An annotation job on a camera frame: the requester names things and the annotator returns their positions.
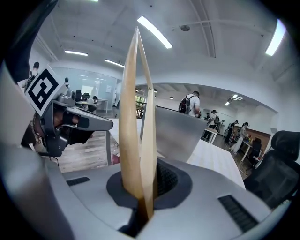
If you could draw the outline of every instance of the metal sheet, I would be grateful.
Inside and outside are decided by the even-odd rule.
[[[182,162],[187,162],[207,125],[206,121],[199,118],[160,106],[155,110],[155,122],[157,151],[167,159]]]

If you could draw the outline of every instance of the wooden floor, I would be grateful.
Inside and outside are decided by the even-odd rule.
[[[114,118],[116,115],[117,118],[119,117],[118,111],[116,109],[108,113],[99,111],[97,112],[97,115],[108,118]],[[216,136],[214,145],[224,150],[229,149],[229,145],[224,142],[223,137],[220,135]],[[111,153],[117,147],[117,143],[111,137]],[[232,154],[232,157],[240,171],[242,179],[248,177],[252,172],[248,159],[246,158],[244,162],[241,161],[241,159],[243,158],[243,153],[238,153],[237,155]],[[58,157],[58,161],[60,165],[60,170],[63,173],[106,166],[107,157],[105,132],[94,132],[93,137],[89,139],[85,144],[68,145],[63,151],[62,156]]]
[[[118,111],[114,108],[113,111],[108,113],[104,111],[96,112],[97,115],[106,118],[114,118],[117,113]],[[117,147],[117,143],[111,137],[111,153]],[[85,144],[68,145],[62,152],[62,156],[57,159],[62,173],[106,166],[105,131],[94,132],[93,137]]]
[[[225,141],[221,135],[216,136],[216,139],[215,139],[213,145],[220,147],[224,150],[229,149],[229,145],[227,143],[225,143]],[[242,179],[244,180],[252,173],[251,164],[249,163],[247,158],[245,158],[243,162],[241,161],[244,156],[244,154],[241,152],[238,152],[237,155],[231,153],[231,155],[240,171]]]

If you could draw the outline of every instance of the fluorescent light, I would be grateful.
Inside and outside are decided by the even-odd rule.
[[[65,51],[65,53],[70,53],[70,54],[77,54],[77,55],[82,55],[82,56],[88,56],[87,53],[83,53],[83,52],[73,52],[73,51]]]
[[[145,28],[147,28],[150,32],[152,32],[153,35],[156,36],[159,39],[159,41],[161,41],[162,44],[165,45],[166,48],[173,47],[169,43],[169,41],[164,37],[164,35],[160,31],[158,31],[158,29],[152,23],[150,23],[145,17],[140,17],[137,21]]]
[[[105,59],[105,62],[109,62],[109,63],[112,63],[112,64],[114,64],[114,65],[117,65],[117,66],[119,66],[119,67],[124,68],[123,65],[121,65],[121,64],[119,64],[119,63],[116,63],[116,62],[113,62],[113,61],[110,61],[110,60],[107,60],[107,59]]]
[[[285,26],[279,19],[277,19],[276,30],[275,30],[275,33],[271,40],[271,43],[266,51],[266,54],[273,56],[273,54],[276,52],[276,50],[282,40],[284,34],[285,34]]]

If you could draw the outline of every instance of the backpack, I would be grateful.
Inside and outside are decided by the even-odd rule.
[[[219,123],[219,120],[220,120],[219,116],[216,115],[216,118],[215,118],[215,124],[218,124],[218,123]]]
[[[178,111],[180,113],[184,113],[184,114],[189,114],[190,113],[190,111],[191,111],[191,101],[190,101],[190,99],[192,97],[195,97],[195,95],[193,95],[189,98],[186,95],[186,97],[184,99],[182,99],[182,101],[179,104],[179,108],[178,108]]]

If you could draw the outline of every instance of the white ceiling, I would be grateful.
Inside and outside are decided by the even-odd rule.
[[[193,91],[200,93],[200,101],[206,100],[214,104],[224,105],[227,99],[232,97],[236,92],[231,92],[224,89],[218,89],[209,86],[195,85],[195,84],[181,84],[181,83],[156,83],[154,88],[157,90],[156,96],[158,98],[169,98],[174,95],[174,92],[181,93],[180,98],[185,97]],[[138,85],[137,89],[147,92],[147,85]],[[243,108],[245,106],[258,106],[260,103],[254,99],[242,96],[242,100],[234,100],[229,107]]]
[[[147,29],[137,22],[145,16],[170,41],[166,49]],[[105,58],[125,62],[135,29],[141,32],[147,58],[167,56],[182,58],[191,53],[209,57],[234,57],[247,62],[257,71],[272,74],[282,81],[291,68],[297,68],[298,56],[285,35],[273,57],[265,50],[277,23],[257,1],[244,0],[60,0],[50,15],[53,31],[41,33],[54,54],[61,59],[64,50],[89,54],[87,61]],[[180,26],[188,24],[190,31]]]

